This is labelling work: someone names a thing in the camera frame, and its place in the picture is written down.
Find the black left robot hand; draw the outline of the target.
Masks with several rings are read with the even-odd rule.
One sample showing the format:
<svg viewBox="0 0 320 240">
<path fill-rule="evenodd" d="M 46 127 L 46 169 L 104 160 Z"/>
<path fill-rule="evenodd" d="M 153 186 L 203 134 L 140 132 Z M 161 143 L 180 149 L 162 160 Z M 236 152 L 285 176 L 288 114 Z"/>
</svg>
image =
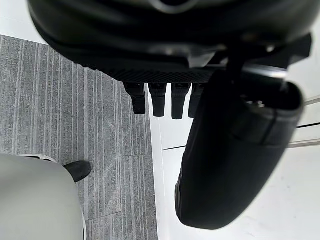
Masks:
<svg viewBox="0 0 320 240">
<path fill-rule="evenodd" d="M 317 0 L 30 0 L 41 37 L 123 83 L 137 115 L 193 119 L 175 185 L 186 226 L 217 230 L 252 203 L 297 129 L 288 67 L 310 56 Z"/>
</svg>

